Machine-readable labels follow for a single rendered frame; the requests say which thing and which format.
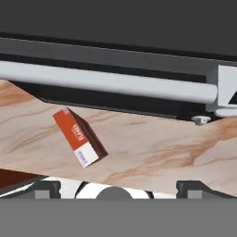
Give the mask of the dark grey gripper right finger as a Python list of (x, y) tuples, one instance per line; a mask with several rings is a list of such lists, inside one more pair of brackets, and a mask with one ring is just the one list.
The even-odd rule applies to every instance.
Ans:
[(179, 199), (235, 199), (235, 196), (230, 194), (212, 190), (201, 181), (177, 181), (176, 189), (176, 197)]

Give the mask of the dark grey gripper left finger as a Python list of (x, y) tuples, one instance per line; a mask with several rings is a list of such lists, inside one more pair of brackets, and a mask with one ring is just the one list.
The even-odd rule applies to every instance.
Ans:
[(0, 190), (0, 199), (60, 199), (60, 189), (61, 183), (59, 181), (21, 183)]

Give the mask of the orange and white food box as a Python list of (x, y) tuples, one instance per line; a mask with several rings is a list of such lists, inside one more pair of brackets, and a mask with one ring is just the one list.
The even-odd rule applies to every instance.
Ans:
[(89, 123), (72, 110), (64, 107), (53, 118), (84, 168), (108, 155)]

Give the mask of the brown cabinet front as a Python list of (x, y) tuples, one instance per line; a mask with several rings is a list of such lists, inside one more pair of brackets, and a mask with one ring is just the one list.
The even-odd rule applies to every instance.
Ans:
[(0, 168), (0, 189), (39, 180), (41, 177), (42, 175)]

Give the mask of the white and black round thing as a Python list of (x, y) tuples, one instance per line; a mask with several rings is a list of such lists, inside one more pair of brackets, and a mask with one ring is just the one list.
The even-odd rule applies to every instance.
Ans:
[[(59, 181), (61, 183), (61, 197), (63, 199), (95, 199), (103, 190), (110, 188), (108, 184), (89, 182), (83, 185), (82, 181), (63, 179), (57, 177), (46, 178), (47, 181)], [(175, 199), (174, 194), (147, 192), (144, 190), (125, 188), (126, 191), (133, 199)]]

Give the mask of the small pale grey knob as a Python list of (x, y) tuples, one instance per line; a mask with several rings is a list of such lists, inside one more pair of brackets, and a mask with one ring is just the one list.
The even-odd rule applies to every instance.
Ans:
[(197, 126), (206, 125), (211, 120), (211, 117), (208, 116), (193, 116), (192, 121)]

